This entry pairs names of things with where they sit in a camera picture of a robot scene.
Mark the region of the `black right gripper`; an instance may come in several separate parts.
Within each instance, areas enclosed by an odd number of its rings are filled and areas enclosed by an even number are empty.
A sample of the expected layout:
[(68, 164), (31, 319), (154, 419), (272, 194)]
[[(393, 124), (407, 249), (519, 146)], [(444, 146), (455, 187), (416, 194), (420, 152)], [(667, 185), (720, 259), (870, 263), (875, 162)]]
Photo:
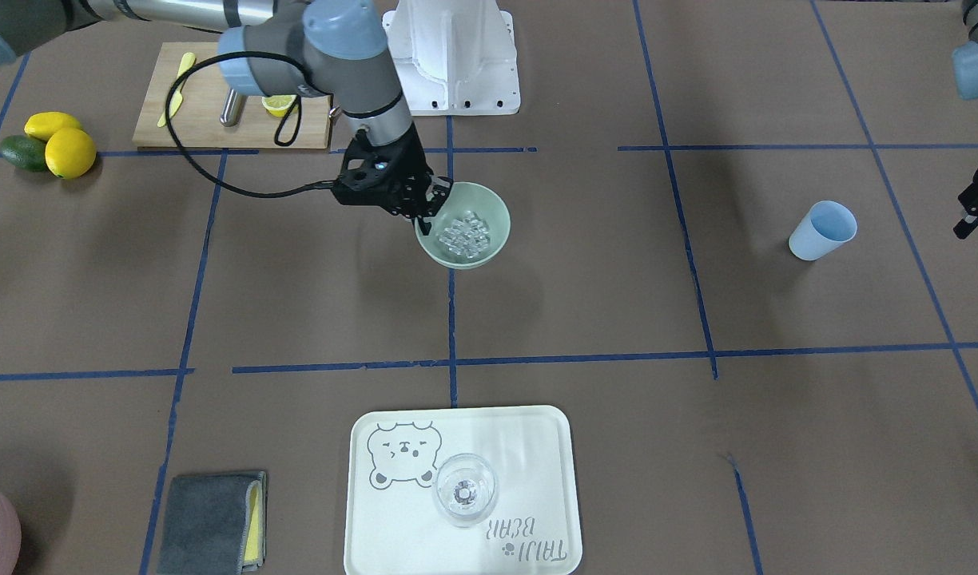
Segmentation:
[(390, 160), (390, 180), (399, 203), (396, 210), (388, 212), (413, 217), (417, 234), (428, 236), (435, 215), (449, 199), (454, 181), (448, 177), (433, 177), (416, 128), (407, 129), (398, 141), (386, 145), (375, 145), (371, 135), (371, 130), (358, 129), (353, 136), (353, 150), (377, 153)]

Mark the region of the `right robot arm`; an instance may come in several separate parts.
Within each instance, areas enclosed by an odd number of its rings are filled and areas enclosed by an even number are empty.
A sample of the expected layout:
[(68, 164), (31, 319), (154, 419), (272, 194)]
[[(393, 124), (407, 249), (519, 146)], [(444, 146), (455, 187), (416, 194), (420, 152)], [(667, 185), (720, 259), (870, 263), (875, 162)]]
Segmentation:
[(218, 33), (215, 65), (251, 96), (332, 95), (354, 135), (335, 180), (344, 206), (375, 206), (420, 234), (452, 181), (427, 166), (382, 21), (371, 1), (0, 1), (0, 66), (96, 22), (128, 18)]

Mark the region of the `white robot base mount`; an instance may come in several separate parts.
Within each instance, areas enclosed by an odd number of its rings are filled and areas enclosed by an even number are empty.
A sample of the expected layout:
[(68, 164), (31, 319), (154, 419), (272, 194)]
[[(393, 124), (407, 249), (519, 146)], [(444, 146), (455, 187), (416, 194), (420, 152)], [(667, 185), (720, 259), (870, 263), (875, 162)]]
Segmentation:
[(496, 1), (400, 1), (382, 26), (412, 116), (521, 109), (514, 19)]

